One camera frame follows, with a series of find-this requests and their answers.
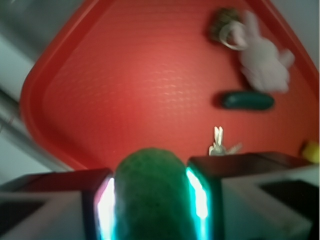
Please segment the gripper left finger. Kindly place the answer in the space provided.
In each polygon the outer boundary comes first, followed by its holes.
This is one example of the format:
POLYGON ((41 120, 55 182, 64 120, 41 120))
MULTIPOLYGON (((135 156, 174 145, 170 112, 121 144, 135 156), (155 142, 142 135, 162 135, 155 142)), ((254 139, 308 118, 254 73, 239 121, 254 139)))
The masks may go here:
POLYGON ((108 168, 27 174, 0 186, 2 240, 113 240, 108 168))

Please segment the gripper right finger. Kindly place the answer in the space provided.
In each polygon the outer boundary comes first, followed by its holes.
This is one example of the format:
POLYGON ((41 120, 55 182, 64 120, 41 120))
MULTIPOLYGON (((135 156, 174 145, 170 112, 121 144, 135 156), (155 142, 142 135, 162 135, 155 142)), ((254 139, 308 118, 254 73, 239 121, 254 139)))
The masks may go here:
POLYGON ((187 175, 202 240, 320 237, 316 163, 278 152, 194 156, 187 175))

